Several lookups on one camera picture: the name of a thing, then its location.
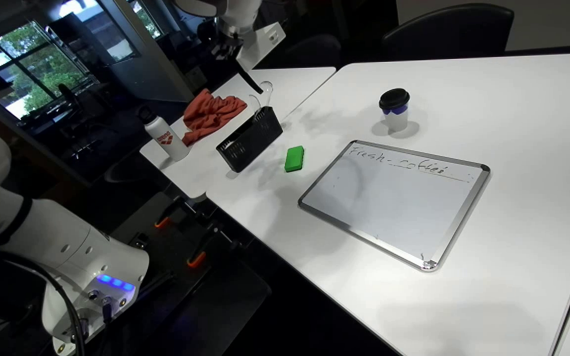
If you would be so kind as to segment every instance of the whiteboard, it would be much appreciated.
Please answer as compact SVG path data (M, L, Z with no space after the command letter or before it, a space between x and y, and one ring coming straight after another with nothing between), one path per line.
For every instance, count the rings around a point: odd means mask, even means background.
M488 174L486 165L354 140L298 205L432 271Z

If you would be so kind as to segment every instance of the green whiteboard eraser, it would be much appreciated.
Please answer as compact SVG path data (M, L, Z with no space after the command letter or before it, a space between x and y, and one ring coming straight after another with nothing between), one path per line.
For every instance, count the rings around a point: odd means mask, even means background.
M303 168L303 155L305 155L303 146L288 149L287 158L285 158L285 172L298 171Z

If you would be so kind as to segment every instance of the blue led light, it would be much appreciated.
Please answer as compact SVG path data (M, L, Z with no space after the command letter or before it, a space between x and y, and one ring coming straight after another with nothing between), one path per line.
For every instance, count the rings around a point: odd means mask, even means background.
M111 281L111 277L109 277L106 274L101 274L98 277L96 277L98 281L104 282L104 283L109 283L109 281Z

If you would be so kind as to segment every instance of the black plastic basket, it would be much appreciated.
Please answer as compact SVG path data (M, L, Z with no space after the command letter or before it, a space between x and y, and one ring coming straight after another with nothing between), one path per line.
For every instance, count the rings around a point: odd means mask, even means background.
M263 106L218 146L217 151L235 172L243 171L283 133L271 106Z

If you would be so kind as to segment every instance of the bottle cap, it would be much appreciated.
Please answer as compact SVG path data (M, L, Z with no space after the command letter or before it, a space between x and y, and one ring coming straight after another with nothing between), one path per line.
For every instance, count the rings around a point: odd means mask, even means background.
M380 97L380 109L394 110L408 103L410 95L403 88L391 89Z
M155 115L148 106L143 105L140 109L138 109L138 119L145 124L151 124L155 119L157 119L158 115Z

